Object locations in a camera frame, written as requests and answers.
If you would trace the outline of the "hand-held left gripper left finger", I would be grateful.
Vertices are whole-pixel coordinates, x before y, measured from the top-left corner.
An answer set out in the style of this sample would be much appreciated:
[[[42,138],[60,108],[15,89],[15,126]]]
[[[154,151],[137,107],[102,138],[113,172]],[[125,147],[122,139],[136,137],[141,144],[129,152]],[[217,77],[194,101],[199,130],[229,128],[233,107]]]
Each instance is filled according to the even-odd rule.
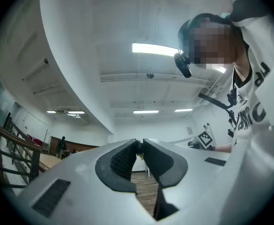
[[[126,178],[136,160],[135,143],[109,143],[63,159],[20,193],[23,207],[38,224],[154,224]]]

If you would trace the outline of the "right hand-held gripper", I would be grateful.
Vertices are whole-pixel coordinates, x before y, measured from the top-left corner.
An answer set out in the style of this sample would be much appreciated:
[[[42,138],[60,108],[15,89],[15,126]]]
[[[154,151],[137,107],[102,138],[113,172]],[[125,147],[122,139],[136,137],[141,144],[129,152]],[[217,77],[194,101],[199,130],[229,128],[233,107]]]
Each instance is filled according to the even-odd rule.
[[[196,149],[200,149],[200,150],[213,150],[214,140],[206,131],[204,131],[198,134],[197,136],[195,136],[193,140],[193,146]]]

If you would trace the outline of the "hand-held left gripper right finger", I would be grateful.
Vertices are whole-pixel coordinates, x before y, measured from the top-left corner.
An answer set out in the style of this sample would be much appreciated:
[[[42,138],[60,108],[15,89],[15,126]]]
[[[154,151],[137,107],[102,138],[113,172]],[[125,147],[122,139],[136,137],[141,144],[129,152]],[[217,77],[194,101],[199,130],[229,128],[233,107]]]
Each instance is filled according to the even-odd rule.
[[[158,182],[156,216],[147,225],[218,225],[225,196],[217,181],[228,153],[143,140],[144,160]]]

